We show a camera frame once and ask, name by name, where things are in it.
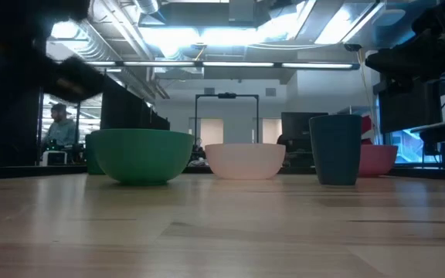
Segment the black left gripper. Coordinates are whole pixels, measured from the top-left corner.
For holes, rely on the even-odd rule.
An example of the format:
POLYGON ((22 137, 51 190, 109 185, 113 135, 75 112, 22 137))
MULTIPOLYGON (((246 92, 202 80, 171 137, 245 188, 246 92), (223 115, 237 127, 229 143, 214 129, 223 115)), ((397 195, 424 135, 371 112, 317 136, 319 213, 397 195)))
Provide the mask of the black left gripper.
POLYGON ((56 66, 52 95, 79 103, 102 92, 105 76, 74 56, 56 66))

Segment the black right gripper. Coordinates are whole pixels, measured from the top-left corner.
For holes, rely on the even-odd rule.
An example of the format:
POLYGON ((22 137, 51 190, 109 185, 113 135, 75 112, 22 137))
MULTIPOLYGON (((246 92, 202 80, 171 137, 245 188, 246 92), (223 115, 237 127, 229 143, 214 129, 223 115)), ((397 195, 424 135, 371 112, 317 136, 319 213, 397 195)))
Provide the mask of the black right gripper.
POLYGON ((380 49, 365 64, 399 82, 445 80, 445 39, 424 32, 391 49, 380 49))

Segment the green plastic cup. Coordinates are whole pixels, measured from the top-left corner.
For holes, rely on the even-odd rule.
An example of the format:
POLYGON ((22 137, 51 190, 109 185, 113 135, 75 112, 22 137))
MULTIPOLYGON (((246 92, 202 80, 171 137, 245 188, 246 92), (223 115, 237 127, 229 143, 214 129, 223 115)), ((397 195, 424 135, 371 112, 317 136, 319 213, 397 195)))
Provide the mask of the green plastic cup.
POLYGON ((87 173, 89 175, 104 174, 96 158, 96 153, 94 149, 94 133, 85 136, 85 158, 87 164, 87 173))

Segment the green plastic bowl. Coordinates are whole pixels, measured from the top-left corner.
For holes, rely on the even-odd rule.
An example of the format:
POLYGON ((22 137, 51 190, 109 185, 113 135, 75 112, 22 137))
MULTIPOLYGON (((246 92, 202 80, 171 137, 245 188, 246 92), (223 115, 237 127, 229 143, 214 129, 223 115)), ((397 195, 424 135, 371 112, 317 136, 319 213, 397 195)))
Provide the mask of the green plastic bowl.
POLYGON ((189 162, 191 134, 151 129, 104 129, 90 135, 105 175, 127 185, 162 185, 189 162))

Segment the pale pink plastic bowl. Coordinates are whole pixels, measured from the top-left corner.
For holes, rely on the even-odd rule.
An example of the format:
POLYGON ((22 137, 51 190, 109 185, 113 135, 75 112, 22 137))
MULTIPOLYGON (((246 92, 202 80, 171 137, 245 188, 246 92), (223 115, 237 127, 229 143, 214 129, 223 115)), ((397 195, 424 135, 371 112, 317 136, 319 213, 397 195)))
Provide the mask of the pale pink plastic bowl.
POLYGON ((210 144, 206 158, 214 175, 231 180, 265 180, 282 167, 286 149, 281 144, 210 144))

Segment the person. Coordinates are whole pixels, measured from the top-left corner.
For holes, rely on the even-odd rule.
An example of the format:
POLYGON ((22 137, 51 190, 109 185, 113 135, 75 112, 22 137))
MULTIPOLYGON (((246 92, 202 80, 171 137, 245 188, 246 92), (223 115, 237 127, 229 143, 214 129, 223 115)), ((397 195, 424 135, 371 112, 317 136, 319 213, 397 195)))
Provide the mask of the person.
POLYGON ((76 142, 76 124, 67 118, 66 105, 58 103, 51 108, 52 124, 42 139, 41 149, 47 151, 51 147, 66 147, 76 142))

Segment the red and white sign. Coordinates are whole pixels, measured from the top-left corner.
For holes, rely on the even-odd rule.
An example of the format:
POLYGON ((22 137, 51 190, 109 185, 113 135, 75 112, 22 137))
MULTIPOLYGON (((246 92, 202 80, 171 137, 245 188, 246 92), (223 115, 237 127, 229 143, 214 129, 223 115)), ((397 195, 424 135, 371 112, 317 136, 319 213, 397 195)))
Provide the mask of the red and white sign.
POLYGON ((374 144, 375 131, 372 118, 369 115, 362 117, 362 144, 374 144))

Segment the small white device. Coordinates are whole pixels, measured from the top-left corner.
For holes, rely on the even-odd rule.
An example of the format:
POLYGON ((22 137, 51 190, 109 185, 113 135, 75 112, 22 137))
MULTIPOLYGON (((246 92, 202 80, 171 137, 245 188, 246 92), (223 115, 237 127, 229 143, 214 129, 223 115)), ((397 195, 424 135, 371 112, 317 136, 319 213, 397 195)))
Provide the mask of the small white device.
POLYGON ((67 164, 65 151, 45 151, 42 154, 41 166, 57 166, 67 164))

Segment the large black partition panel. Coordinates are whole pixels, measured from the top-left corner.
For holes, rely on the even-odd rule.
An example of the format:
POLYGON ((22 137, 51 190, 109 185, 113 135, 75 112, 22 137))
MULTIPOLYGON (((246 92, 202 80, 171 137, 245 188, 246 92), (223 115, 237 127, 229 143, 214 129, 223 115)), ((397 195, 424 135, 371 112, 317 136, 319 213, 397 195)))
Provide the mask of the large black partition panel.
POLYGON ((38 112, 37 90, 0 93, 0 167, 36 163, 38 112))

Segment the dark blue plastic cup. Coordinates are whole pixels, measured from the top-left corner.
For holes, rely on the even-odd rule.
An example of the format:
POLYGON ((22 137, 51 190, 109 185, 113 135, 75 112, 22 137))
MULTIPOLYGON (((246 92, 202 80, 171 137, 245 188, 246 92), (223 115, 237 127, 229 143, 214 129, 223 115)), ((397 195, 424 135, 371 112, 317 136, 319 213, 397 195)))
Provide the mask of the dark blue plastic cup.
POLYGON ((362 146, 362 117, 335 114, 309 120, 314 167, 322 185, 354 186, 362 146))

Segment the black computer monitor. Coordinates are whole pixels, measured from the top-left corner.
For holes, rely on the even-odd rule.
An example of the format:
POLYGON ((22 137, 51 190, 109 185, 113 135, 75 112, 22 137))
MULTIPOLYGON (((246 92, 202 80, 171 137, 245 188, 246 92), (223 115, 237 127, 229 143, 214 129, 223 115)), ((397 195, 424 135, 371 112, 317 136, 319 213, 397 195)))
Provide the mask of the black computer monitor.
POLYGON ((311 151, 309 120, 326 115, 327 113, 282 112, 282 134, 277 143, 284 145, 286 152, 311 151))

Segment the long ceiling light bar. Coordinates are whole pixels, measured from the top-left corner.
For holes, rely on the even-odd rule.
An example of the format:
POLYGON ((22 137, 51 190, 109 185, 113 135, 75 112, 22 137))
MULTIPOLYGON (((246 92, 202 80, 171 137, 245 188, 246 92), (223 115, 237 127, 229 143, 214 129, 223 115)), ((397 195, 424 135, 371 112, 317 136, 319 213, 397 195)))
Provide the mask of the long ceiling light bar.
POLYGON ((88 61, 98 67, 248 67, 293 70, 357 70, 358 63, 277 63, 277 62, 227 62, 227 61, 88 61))

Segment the dark wall screen panel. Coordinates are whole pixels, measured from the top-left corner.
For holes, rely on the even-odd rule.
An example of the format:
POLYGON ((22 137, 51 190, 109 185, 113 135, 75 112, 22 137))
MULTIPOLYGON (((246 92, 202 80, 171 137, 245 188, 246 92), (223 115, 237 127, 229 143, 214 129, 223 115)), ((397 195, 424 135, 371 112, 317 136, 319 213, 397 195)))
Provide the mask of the dark wall screen panel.
POLYGON ((392 133, 442 121, 440 83, 416 80, 411 88, 402 88, 383 80, 374 85, 379 98, 380 132, 392 133))

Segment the black partition wall row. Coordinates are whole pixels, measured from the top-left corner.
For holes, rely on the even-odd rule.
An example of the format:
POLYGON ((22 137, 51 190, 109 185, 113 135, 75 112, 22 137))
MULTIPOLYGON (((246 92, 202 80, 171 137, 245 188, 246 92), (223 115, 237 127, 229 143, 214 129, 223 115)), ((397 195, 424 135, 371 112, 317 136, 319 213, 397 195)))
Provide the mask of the black partition wall row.
POLYGON ((170 122, 159 116, 142 98, 105 76, 100 129, 170 130, 170 122))

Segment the black metal gantry frame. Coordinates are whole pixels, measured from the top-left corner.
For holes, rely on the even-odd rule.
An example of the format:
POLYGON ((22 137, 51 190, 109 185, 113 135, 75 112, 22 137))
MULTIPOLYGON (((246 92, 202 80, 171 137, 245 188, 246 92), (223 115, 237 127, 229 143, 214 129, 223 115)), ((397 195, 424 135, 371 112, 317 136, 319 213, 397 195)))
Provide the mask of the black metal gantry frame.
POLYGON ((237 99, 239 97, 251 97, 254 98, 256 100, 256 143, 260 143, 260 137, 259 137, 259 132, 260 132, 260 96, 258 94, 237 94, 237 93, 230 93, 230 92, 225 92, 225 93, 218 93, 218 94, 213 94, 213 95, 205 95, 205 94, 196 94, 195 95, 195 126, 194 126, 194 136, 197 137, 198 135, 198 102, 199 102, 199 98, 203 98, 203 97, 216 97, 218 99, 226 99, 226 100, 233 100, 233 99, 237 99))

